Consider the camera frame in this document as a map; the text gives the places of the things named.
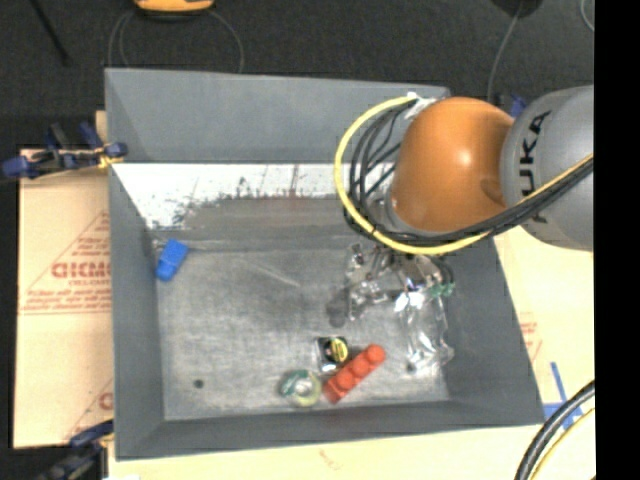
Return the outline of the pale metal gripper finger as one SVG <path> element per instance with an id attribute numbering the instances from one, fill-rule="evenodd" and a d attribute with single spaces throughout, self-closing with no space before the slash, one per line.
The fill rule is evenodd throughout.
<path id="1" fill-rule="evenodd" d="M 372 281 L 373 249 L 361 243 L 350 247 L 345 271 L 347 288 L 361 287 Z"/>
<path id="2" fill-rule="evenodd" d="M 364 313 L 375 305 L 389 301 L 389 295 L 377 281 L 362 281 L 349 287 L 349 319 L 360 319 Z"/>

